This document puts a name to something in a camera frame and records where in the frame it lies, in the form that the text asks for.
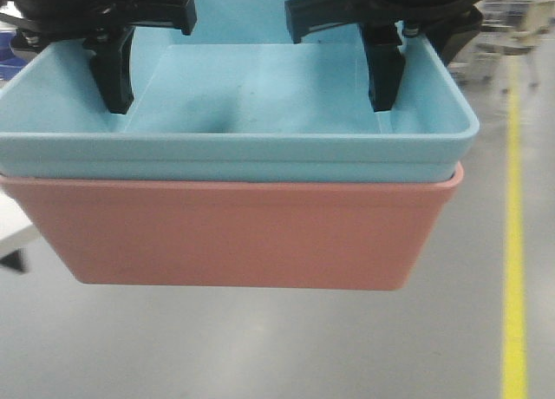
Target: yellow floor line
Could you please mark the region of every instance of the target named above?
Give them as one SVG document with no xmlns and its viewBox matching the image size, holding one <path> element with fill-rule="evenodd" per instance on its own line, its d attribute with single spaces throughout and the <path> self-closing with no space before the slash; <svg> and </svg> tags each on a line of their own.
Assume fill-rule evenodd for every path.
<svg viewBox="0 0 555 399">
<path fill-rule="evenodd" d="M 502 399 L 528 397 L 518 57 L 509 61 Z"/>
</svg>

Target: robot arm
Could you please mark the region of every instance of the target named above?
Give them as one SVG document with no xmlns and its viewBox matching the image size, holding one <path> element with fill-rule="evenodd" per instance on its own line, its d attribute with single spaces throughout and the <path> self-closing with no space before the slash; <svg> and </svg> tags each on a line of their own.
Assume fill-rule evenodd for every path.
<svg viewBox="0 0 555 399">
<path fill-rule="evenodd" d="M 135 26 L 180 29 L 196 23 L 193 0 L 0 0 L 0 20 L 18 27 L 11 47 L 36 54 L 49 43 L 81 39 L 94 51 L 90 68 L 108 109 L 133 102 L 129 57 Z"/>
<path fill-rule="evenodd" d="M 398 47 L 402 34 L 426 34 L 447 64 L 478 33 L 480 0 L 289 0 L 287 28 L 294 43 L 319 30 L 357 23 L 369 65 L 369 98 L 375 111 L 395 103 L 405 61 Z"/>
</svg>

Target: light blue plastic bin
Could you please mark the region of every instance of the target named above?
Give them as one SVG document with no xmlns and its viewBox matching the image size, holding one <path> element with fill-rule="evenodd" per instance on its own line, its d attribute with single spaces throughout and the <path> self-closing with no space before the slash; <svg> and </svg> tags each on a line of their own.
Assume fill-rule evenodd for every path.
<svg viewBox="0 0 555 399">
<path fill-rule="evenodd" d="M 0 97 L 0 172 L 144 180 L 436 182 L 478 121 L 425 38 L 405 45 L 375 114 L 355 26 L 291 43 L 284 0 L 195 0 L 193 35 L 137 29 L 135 102 L 110 114 L 78 41 L 53 44 Z"/>
</svg>

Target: stacked bins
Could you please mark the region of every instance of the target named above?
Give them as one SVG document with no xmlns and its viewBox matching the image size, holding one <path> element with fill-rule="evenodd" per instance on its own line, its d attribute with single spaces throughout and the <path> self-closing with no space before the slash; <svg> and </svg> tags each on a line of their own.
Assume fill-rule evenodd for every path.
<svg viewBox="0 0 555 399">
<path fill-rule="evenodd" d="M 79 42 L 13 80 L 4 189 L 83 282 L 400 287 L 478 130 L 426 39 L 374 114 L 355 27 L 293 45 L 284 0 L 195 1 L 190 38 L 137 30 L 127 115 Z"/>
</svg>

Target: pink plastic bin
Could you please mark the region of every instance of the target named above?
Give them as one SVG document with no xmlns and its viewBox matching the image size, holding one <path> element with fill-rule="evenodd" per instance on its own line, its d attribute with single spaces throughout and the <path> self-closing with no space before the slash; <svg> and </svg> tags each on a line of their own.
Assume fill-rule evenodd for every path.
<svg viewBox="0 0 555 399">
<path fill-rule="evenodd" d="M 2 178 L 77 279 L 393 290 L 463 177 L 420 184 Z"/>
</svg>

